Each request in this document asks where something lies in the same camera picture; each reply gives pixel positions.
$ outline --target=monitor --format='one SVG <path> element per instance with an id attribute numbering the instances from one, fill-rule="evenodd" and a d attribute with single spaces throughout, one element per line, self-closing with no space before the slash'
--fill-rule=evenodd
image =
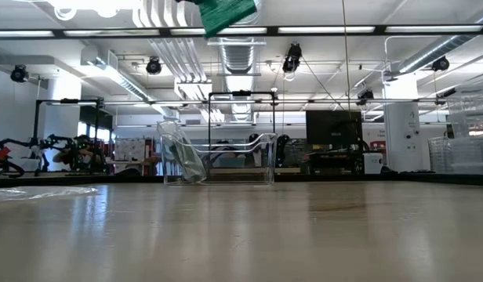
<path id="1" fill-rule="evenodd" d="M 361 112 L 309 110 L 306 112 L 306 138 L 308 144 L 358 144 L 358 139 L 362 139 Z"/>

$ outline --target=clear plastic container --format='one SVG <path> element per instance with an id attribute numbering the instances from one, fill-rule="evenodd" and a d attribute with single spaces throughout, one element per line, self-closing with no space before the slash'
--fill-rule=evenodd
<path id="1" fill-rule="evenodd" d="M 447 137 L 428 140 L 431 170 L 441 174 L 452 173 L 452 150 Z"/>
<path id="2" fill-rule="evenodd" d="M 190 144 L 172 134 L 161 134 L 165 185 L 272 184 L 277 136 L 275 133 L 264 133 L 255 141 L 244 144 Z M 191 177 L 192 170 L 188 167 L 188 161 L 196 159 L 196 156 L 192 156 L 193 152 L 203 165 L 201 169 L 194 167 L 195 171 L 201 172 L 196 178 Z"/>
<path id="3" fill-rule="evenodd" d="M 452 170 L 456 174 L 483 175 L 483 136 L 449 140 L 452 148 Z"/>
<path id="4" fill-rule="evenodd" d="M 483 85 L 458 88 L 448 100 L 454 136 L 483 136 Z"/>

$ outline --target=cable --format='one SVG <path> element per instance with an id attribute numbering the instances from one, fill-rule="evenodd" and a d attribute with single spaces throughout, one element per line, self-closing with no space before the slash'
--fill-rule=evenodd
<path id="1" fill-rule="evenodd" d="M 325 85 L 323 85 L 323 83 L 321 83 L 320 79 L 318 78 L 318 76 L 313 72 L 313 70 L 311 69 L 310 67 L 310 64 L 307 63 L 306 59 L 304 59 L 304 56 L 301 56 L 303 58 L 303 61 L 304 63 L 307 65 L 307 67 L 310 69 L 310 72 L 313 74 L 314 78 L 318 81 L 318 83 L 321 85 L 321 87 L 325 90 L 325 93 L 327 93 L 327 95 L 329 95 L 330 99 L 332 99 L 332 101 L 336 102 L 336 104 L 342 109 L 344 110 L 343 106 L 341 106 L 340 103 L 337 103 L 337 100 L 334 99 L 334 97 L 332 96 L 332 94 L 330 94 L 330 92 L 327 90 L 327 88 L 325 87 Z"/>
<path id="2" fill-rule="evenodd" d="M 346 50 L 346 80 L 348 85 L 348 111 L 351 119 L 351 97 L 350 97 L 350 59 L 348 57 L 348 35 L 346 32 L 346 4 L 343 3 L 343 24 L 344 24 L 344 48 Z"/>

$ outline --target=ventilation duct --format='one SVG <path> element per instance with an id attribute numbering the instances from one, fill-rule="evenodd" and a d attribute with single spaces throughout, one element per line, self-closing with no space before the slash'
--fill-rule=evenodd
<path id="1" fill-rule="evenodd" d="M 480 12 L 480 15 L 476 15 L 472 21 L 476 24 L 483 24 L 483 12 Z M 445 37 L 439 39 L 434 44 L 402 62 L 398 66 L 398 69 L 394 71 L 394 75 L 409 74 L 417 71 L 476 37 L 476 35 L 457 35 L 452 36 L 451 38 Z"/>
<path id="2" fill-rule="evenodd" d="M 262 0 L 254 0 L 257 13 L 247 16 L 236 25 L 256 25 L 259 22 Z M 240 90 L 253 90 L 254 77 L 251 74 L 256 70 L 256 46 L 246 45 L 254 42 L 254 38 L 220 38 L 220 55 L 223 64 L 223 71 L 226 75 L 226 86 L 230 92 Z M 239 99 L 239 104 L 231 106 L 233 118 L 236 121 L 247 121 L 252 116 L 252 106 L 243 103 L 249 97 L 233 97 Z"/>
<path id="3" fill-rule="evenodd" d="M 118 68 L 118 57 L 111 51 L 107 51 L 107 56 L 103 56 L 96 46 L 88 45 L 82 49 L 81 65 L 91 67 L 94 74 L 111 79 L 144 102 L 154 100 L 146 94 L 142 85 L 131 80 L 129 74 Z M 174 118 L 174 112 L 168 107 L 153 105 L 153 108 L 165 117 Z"/>

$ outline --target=black spotlight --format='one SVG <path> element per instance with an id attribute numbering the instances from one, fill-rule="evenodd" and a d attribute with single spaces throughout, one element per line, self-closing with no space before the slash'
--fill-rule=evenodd
<path id="1" fill-rule="evenodd" d="M 26 71 L 24 65 L 16 65 L 15 70 L 12 71 L 10 78 L 17 83 L 25 83 L 29 81 L 29 73 Z"/>
<path id="2" fill-rule="evenodd" d="M 303 52 L 299 43 L 292 43 L 290 45 L 289 52 L 287 53 L 287 57 L 285 58 L 285 62 L 283 63 L 283 71 L 285 73 L 292 73 L 297 70 L 297 67 L 301 64 L 299 59 L 303 56 Z"/>
<path id="3" fill-rule="evenodd" d="M 153 57 L 149 59 L 146 71 L 148 74 L 160 74 L 162 72 L 162 65 L 160 64 L 160 59 Z"/>
<path id="4" fill-rule="evenodd" d="M 433 71 L 446 71 L 451 66 L 450 62 L 443 56 L 431 65 Z"/>
<path id="5" fill-rule="evenodd" d="M 360 100 L 357 102 L 357 106 L 364 106 L 367 103 L 368 99 L 374 99 L 374 92 L 371 89 L 366 89 L 358 93 L 358 99 Z"/>

